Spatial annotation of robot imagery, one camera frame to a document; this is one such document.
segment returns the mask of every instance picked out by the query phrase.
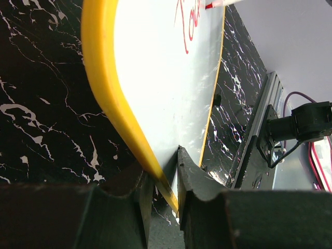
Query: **red marker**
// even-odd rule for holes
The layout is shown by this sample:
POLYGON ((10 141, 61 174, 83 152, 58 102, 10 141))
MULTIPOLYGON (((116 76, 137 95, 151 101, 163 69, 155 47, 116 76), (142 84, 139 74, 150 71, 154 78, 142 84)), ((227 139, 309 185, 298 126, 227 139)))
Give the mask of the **red marker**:
POLYGON ((215 0, 212 1, 210 4, 206 5, 205 9, 211 9, 215 7, 224 7, 230 4, 234 4, 242 0, 215 0))

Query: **yellow plastic edge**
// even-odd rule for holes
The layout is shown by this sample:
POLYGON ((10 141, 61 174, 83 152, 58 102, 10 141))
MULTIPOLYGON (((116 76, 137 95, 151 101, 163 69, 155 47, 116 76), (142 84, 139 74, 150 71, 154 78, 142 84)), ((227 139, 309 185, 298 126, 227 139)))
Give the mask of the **yellow plastic edge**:
POLYGON ((211 103, 210 103, 209 116, 208 116, 208 118, 207 118, 207 124, 206 124, 206 128, 205 128, 205 135, 204 135, 203 146, 202 146, 202 150, 201 150, 201 157, 199 158, 199 164, 198 164, 199 167, 202 166, 203 155, 204 155, 204 149, 205 149, 205 142, 206 142, 206 136, 207 136, 207 134, 208 134, 209 123, 210 123, 210 116, 211 116, 212 107, 213 107, 213 106, 212 106, 212 103, 213 103, 213 97, 214 97, 214 93, 215 93, 215 91, 216 91, 216 87, 217 87, 217 81, 218 81, 218 75, 219 75, 220 64, 221 64, 221 62, 222 62, 223 45, 224 45, 225 13, 226 13, 226 7, 224 7, 224 13, 223 13, 222 42, 221 42, 221 45, 220 45, 220 58, 219 58, 219 63, 218 63, 218 69, 217 69, 216 79, 215 79, 215 81, 214 81, 213 94, 212 94, 212 99, 211 99, 211 103))
POLYGON ((178 201, 120 87, 114 55, 117 4, 118 0, 84 0, 81 39, 86 73, 101 109, 177 214, 178 201))

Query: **metal bracket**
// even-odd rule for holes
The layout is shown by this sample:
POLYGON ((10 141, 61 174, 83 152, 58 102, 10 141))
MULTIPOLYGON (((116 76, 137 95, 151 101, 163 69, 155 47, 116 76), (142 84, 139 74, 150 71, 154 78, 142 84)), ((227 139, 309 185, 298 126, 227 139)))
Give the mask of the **metal bracket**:
POLYGON ((261 157, 260 152, 257 150, 256 144, 267 106, 272 104, 277 111, 279 111, 278 108, 281 107, 278 103, 283 91, 283 87, 275 72, 268 74, 267 77, 268 79, 264 86, 262 96, 258 100, 258 109, 256 112, 253 112, 255 113, 254 120, 251 126, 251 121, 248 123, 247 130, 250 131, 247 137, 247 141, 242 143, 239 148, 239 150, 243 151, 241 160, 239 163, 233 163, 232 169, 230 171, 230 177, 228 178, 226 186, 232 188, 241 187, 242 189, 248 187, 249 189, 252 189, 253 183, 257 182, 257 172, 259 171, 264 175, 264 180, 262 180, 263 183, 267 183, 266 185, 261 184, 260 188, 263 186, 267 187, 267 189, 272 188, 274 170, 271 170, 266 166, 264 163, 265 159, 261 157))
POLYGON ((264 160, 267 161, 268 167, 272 164, 272 155, 274 151, 275 141, 271 137, 268 129, 268 122, 270 120, 278 119, 278 116, 272 105, 268 105, 264 114, 264 118, 260 127, 260 132, 257 140, 257 149, 264 160))

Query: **cable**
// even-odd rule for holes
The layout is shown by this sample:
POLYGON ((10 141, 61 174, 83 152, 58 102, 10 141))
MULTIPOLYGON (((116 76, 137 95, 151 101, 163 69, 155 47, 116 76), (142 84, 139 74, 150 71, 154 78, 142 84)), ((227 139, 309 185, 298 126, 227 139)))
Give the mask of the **cable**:
POLYGON ((322 190, 322 189, 324 189, 324 185, 323 185, 322 180, 321 180, 321 178, 320 178, 320 176, 319 176, 319 174, 317 172, 317 169, 316 169, 316 167, 315 167, 315 165, 313 163, 313 159, 312 159, 311 154, 310 154, 311 148, 312 148, 312 143, 309 143, 309 146, 308 146, 309 163, 310 163, 311 169, 312 169, 312 171, 313 171, 313 173, 314 173, 314 175, 316 177, 316 180, 317 180, 317 184, 318 184, 317 185, 317 189, 318 190, 322 190))
POLYGON ((332 143, 331 143, 330 136, 327 137, 327 140, 328 140, 328 144, 330 146, 330 152, 331 152, 331 176, 332 176, 332 143))
POLYGON ((323 179, 324 179, 324 181, 325 181, 325 184, 326 184, 326 186, 327 186, 327 189, 328 189, 329 192, 331 192, 331 188, 330 188, 330 186, 329 186, 329 184, 328 184, 328 182, 327 182, 327 180, 326 180, 326 176, 325 176, 324 170, 323 170, 323 168, 322 168, 322 165, 321 165, 321 163, 320 163, 320 159, 319 159, 319 157, 317 156, 317 152, 316 152, 316 149, 315 149, 315 145, 314 145, 314 144, 312 144, 312 151, 313 151, 313 154, 315 155, 316 161, 317 161, 318 166, 319 166, 319 168, 320 168, 320 171, 321 171, 321 173, 322 173, 322 175, 323 175, 323 179))
MULTIPOLYGON (((289 99, 292 95, 294 95, 294 94, 300 95, 300 96, 306 98, 307 100, 309 100, 309 101, 312 102, 312 103, 317 103, 314 99, 310 98, 308 95, 306 95, 306 94, 304 94, 304 93, 302 93, 302 92, 297 92, 297 91, 295 91, 295 92, 291 92, 289 95, 287 95, 287 97, 286 97, 286 99, 285 99, 284 110, 283 110, 283 115, 282 115, 282 117, 285 117, 285 113, 286 113, 286 105, 287 105, 288 99, 289 99)), ((285 140, 285 141, 284 141, 284 148, 286 148, 286 144, 287 144, 287 141, 285 140)))
POLYGON ((287 157, 290 153, 292 153, 293 151, 295 151, 297 149, 297 147, 299 147, 302 144, 301 141, 298 141, 296 143, 296 145, 291 148, 288 152, 286 152, 285 154, 283 154, 280 158, 278 158, 269 168, 273 169, 282 159, 284 159, 285 157, 287 157))

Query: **black marble surface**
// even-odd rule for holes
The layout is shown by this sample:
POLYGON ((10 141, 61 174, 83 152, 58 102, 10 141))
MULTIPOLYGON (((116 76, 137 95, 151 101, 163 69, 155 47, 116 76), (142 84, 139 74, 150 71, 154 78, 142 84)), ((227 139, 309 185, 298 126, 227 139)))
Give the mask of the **black marble surface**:
POLYGON ((234 5, 226 8, 222 57, 202 166, 229 186, 266 76, 265 66, 234 5))
MULTIPOLYGON (((0 1, 0 183, 98 184, 135 160, 91 93, 81 7, 82 0, 0 1)), ((265 75, 234 7, 219 73, 203 163, 225 181, 265 75)), ((149 248, 184 248, 157 190, 151 217, 149 248)))
POLYGON ((82 0, 0 2, 0 181, 102 183, 135 160, 97 105, 82 0))

